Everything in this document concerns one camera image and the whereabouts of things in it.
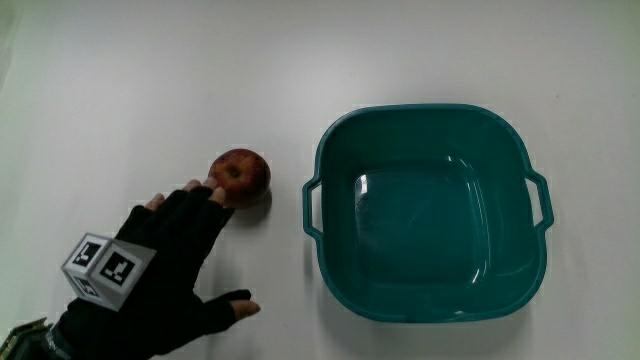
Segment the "person's left hand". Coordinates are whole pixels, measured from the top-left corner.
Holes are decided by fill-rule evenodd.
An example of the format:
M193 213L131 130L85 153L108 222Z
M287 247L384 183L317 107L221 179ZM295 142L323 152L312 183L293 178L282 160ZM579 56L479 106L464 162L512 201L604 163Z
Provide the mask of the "person's left hand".
M49 349L69 359L150 359L258 313L246 289L208 301L194 292L233 214L224 202L224 189L209 177L134 207L116 237L154 249L151 264L118 311L72 301L47 336Z

